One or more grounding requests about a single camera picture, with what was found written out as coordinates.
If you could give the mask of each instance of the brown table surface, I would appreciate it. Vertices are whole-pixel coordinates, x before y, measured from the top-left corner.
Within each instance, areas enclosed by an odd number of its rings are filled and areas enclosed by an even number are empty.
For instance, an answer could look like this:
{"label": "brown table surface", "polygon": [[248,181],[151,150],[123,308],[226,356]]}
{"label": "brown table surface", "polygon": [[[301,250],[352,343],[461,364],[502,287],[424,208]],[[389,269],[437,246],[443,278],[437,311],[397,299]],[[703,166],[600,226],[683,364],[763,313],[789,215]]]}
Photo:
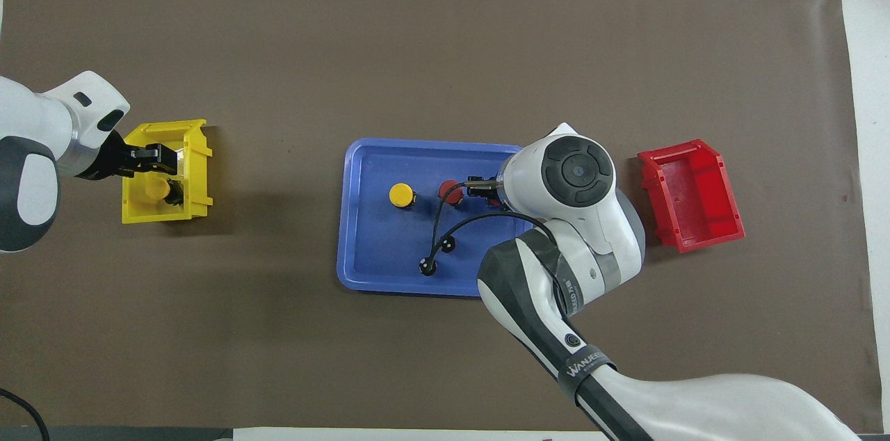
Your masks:
{"label": "brown table surface", "polygon": [[[210,216],[121,225],[63,182],[0,257],[0,383],[53,425],[591,429],[477,299],[334,272],[343,153],[366,136],[722,152],[747,238],[678,255],[573,319],[626,375],[791,381],[858,432],[880,381],[840,0],[5,0],[0,73],[95,70],[120,125],[206,118]],[[26,423],[0,410],[0,423]]]}

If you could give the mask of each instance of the red plastic container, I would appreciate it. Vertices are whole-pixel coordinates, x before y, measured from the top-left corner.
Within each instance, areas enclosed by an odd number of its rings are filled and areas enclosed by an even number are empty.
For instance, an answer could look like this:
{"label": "red plastic container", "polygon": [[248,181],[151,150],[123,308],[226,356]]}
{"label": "red plastic container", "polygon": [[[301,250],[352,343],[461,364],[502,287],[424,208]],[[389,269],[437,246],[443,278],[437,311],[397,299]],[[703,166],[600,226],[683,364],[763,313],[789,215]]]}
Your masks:
{"label": "red plastic container", "polygon": [[680,253],[745,237],[720,153],[693,140],[637,154],[655,235]]}

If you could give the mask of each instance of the black knob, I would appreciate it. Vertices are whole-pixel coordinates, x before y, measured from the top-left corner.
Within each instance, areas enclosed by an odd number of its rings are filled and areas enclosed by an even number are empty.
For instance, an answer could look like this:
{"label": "black knob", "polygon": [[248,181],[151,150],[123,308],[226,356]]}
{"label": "black knob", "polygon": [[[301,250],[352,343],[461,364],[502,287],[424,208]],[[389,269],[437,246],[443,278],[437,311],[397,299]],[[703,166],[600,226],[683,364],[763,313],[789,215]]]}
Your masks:
{"label": "black knob", "polygon": [[451,253],[454,251],[454,248],[458,247],[458,242],[454,239],[454,236],[445,236],[442,238],[442,253]]}
{"label": "black knob", "polygon": [[429,257],[423,257],[420,259],[420,274],[424,276],[432,276],[436,272],[436,261],[429,260]]}

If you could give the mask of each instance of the black round button pad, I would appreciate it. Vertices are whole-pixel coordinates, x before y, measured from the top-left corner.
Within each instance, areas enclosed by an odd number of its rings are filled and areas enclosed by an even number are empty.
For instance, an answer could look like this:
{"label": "black round button pad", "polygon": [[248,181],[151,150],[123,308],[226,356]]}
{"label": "black round button pad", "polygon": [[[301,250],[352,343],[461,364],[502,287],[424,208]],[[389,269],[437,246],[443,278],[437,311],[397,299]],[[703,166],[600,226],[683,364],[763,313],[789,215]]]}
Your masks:
{"label": "black round button pad", "polygon": [[541,177],[550,195],[570,207],[597,204],[603,200],[615,178],[605,150],[575,136],[556,139],[547,146],[541,163]]}

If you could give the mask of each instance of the blue tray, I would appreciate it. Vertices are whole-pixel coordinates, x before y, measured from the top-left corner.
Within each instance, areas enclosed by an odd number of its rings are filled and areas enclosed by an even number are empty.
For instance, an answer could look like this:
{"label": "blue tray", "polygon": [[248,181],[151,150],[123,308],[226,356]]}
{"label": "blue tray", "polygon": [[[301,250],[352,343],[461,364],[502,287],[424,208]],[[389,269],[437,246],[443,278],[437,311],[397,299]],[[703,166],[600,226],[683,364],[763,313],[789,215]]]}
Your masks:
{"label": "blue tray", "polygon": [[[439,185],[470,175],[493,177],[521,148],[491,143],[454,143],[364,138],[346,152],[337,276],[348,288],[397,293],[479,296],[476,274],[488,248],[515,238],[530,225],[508,217],[472,222],[455,233],[458,247],[436,254],[430,277],[417,264],[429,255]],[[389,190],[398,182],[417,194],[410,209],[397,209]],[[439,234],[470,216],[494,211],[484,199],[465,197],[445,205]]]}

